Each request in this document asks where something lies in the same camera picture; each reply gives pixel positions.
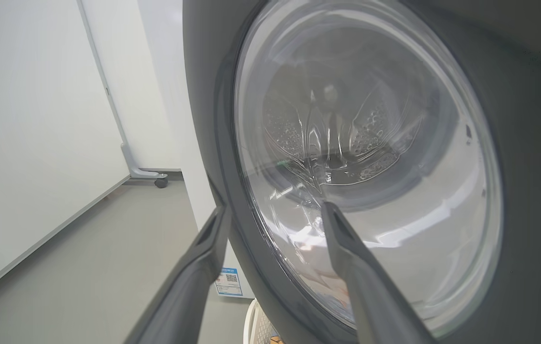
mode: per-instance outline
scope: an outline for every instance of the white wall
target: white wall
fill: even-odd
[[[194,211],[194,218],[196,218],[196,225],[200,230],[211,215],[211,211],[215,209],[215,200],[202,163],[198,139],[196,139],[185,78],[183,2],[181,0],[138,1],[161,95],[166,107],[172,109],[168,112],[168,119],[174,129],[175,139],[179,142],[181,171]],[[238,270],[243,296],[253,298],[253,291],[229,243],[224,267]]]
[[[75,0],[0,0],[0,277],[129,173]]]
[[[140,168],[178,170],[179,155],[137,0],[83,0],[109,90]]]

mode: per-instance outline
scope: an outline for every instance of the white basket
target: white basket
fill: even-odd
[[[257,299],[253,299],[244,319],[243,344],[269,344],[274,330]]]

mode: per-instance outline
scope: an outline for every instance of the washing machine door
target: washing machine door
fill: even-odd
[[[520,6],[184,2],[205,168],[286,343],[356,342],[323,201],[440,342],[541,342],[541,3]]]

